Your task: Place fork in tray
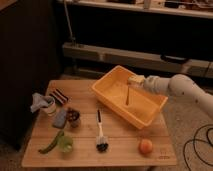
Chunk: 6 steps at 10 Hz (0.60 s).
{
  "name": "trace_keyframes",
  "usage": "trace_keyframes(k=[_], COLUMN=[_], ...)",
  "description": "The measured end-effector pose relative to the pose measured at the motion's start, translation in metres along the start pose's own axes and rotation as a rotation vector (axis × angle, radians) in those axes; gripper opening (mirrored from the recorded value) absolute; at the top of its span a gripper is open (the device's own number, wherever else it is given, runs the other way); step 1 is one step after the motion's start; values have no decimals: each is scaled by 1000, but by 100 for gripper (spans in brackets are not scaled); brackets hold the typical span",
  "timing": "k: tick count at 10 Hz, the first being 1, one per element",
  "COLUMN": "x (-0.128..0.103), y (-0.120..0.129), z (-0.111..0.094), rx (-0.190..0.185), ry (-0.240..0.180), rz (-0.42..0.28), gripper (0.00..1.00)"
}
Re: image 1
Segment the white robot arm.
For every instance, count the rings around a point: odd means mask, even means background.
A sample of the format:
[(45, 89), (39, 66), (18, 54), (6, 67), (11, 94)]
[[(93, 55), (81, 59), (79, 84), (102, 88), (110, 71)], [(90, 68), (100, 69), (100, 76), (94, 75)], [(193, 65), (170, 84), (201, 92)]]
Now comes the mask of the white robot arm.
[(213, 119), (213, 95), (204, 91), (186, 75), (176, 74), (170, 78), (132, 75), (127, 79), (127, 84), (152, 94), (188, 99)]

